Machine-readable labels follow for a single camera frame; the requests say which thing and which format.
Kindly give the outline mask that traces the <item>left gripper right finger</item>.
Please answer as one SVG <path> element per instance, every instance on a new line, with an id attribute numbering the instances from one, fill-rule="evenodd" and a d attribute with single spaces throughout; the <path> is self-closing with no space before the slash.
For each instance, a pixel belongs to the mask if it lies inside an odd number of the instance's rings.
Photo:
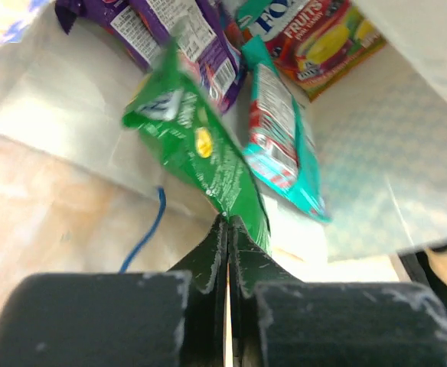
<path id="1" fill-rule="evenodd" d="M 227 243 L 235 365 L 447 366 L 447 312 L 429 287 L 300 281 L 237 216 Z"/>

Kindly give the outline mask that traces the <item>blue checkered paper bag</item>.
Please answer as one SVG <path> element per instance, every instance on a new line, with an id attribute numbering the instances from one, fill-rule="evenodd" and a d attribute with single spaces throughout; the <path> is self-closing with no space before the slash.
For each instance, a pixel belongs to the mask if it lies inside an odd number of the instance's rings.
<path id="1" fill-rule="evenodd" d="M 176 37 L 243 154 L 252 71 L 210 2 L 146 6 L 164 15 L 144 22 L 128 1 L 0 1 L 0 136 L 14 142 L 0 154 L 0 271 L 118 271 L 154 222 L 159 190 L 165 214 L 132 271 L 168 269 L 206 236 L 218 211 L 122 116 Z M 298 210 L 249 166 L 274 256 L 312 273 L 447 241 L 447 102 L 432 88 L 436 73 L 387 46 L 314 102 L 280 77 L 305 108 L 331 221 Z"/>

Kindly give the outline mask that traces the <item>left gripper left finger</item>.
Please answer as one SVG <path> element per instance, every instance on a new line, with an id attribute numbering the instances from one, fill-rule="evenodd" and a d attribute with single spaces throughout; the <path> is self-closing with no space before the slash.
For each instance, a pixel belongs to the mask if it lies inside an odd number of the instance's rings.
<path id="1" fill-rule="evenodd" d="M 36 274 L 0 313 L 0 366 L 221 366 L 227 222 L 164 272 Z"/>

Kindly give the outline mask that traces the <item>teal snack bag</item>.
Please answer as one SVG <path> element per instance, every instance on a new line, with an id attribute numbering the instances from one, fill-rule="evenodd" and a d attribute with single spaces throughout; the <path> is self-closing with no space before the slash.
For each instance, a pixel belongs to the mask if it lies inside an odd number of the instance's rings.
<path id="1" fill-rule="evenodd" d="M 284 84 L 260 36 L 242 47 L 252 71 L 249 142 L 243 155 L 255 176 L 298 210 L 330 222 L 305 108 Z"/>

